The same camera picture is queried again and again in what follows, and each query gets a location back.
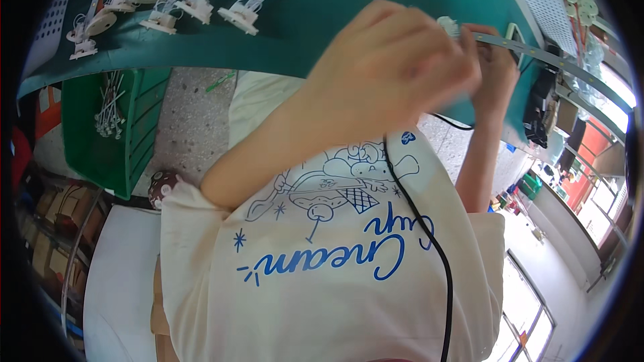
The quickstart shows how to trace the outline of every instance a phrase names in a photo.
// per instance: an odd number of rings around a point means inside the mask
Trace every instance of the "green plastic crate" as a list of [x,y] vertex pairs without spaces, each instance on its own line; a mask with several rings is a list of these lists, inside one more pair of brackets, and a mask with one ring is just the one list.
[[69,167],[125,200],[130,198],[154,151],[157,122],[172,68],[122,70],[117,107],[125,117],[119,140],[101,137],[94,115],[101,111],[102,73],[62,83],[62,140]]

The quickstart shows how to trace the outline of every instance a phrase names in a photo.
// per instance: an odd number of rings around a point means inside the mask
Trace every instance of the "white t-shirt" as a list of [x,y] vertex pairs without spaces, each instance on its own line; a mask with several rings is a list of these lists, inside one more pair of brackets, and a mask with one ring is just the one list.
[[[451,267],[449,357],[484,360],[500,322],[503,217],[465,212],[422,133],[388,135],[388,152]],[[440,359],[444,266],[382,138],[292,167],[233,213],[177,184],[163,203],[161,271],[184,362]]]

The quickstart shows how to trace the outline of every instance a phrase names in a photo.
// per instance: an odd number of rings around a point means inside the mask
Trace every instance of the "person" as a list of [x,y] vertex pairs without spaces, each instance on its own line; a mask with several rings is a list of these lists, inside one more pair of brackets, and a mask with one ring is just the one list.
[[[455,40],[421,10],[376,0],[306,80],[240,78],[229,151],[200,189],[179,182],[163,200],[180,360],[438,361],[446,271],[403,188],[451,267],[450,360],[490,355],[504,243],[503,217],[486,210],[519,72],[471,31],[498,34],[468,24]],[[476,121],[453,185],[415,124],[463,92]]]

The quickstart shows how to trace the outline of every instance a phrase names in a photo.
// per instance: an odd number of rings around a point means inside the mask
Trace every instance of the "hand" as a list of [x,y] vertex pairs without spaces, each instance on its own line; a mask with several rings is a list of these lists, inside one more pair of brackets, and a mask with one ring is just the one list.
[[375,0],[340,31],[278,113],[325,146],[413,125],[421,112],[478,88],[476,44],[471,33],[462,36],[463,47],[421,10]]
[[[475,33],[500,36],[488,25],[463,24]],[[472,95],[476,124],[481,121],[502,121],[510,98],[519,80],[519,69],[510,51],[498,45],[477,42],[482,83]]]

